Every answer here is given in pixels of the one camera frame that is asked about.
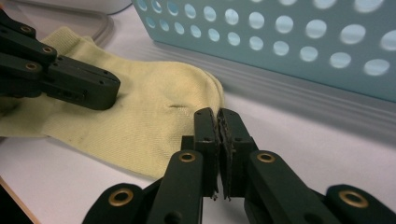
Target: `perforated basket wall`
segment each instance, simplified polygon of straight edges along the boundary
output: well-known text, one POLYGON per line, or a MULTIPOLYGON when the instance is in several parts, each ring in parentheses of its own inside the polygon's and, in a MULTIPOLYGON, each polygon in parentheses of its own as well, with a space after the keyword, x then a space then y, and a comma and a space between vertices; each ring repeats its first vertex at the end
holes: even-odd
POLYGON ((159 42, 396 102, 394 0, 134 0, 159 42))

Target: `plastic basket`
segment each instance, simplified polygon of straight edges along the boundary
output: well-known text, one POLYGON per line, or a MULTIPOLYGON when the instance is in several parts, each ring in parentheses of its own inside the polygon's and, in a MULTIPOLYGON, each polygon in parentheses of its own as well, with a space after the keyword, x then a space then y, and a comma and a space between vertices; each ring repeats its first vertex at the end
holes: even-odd
POLYGON ((396 102, 394 0, 134 0, 156 41, 396 102))

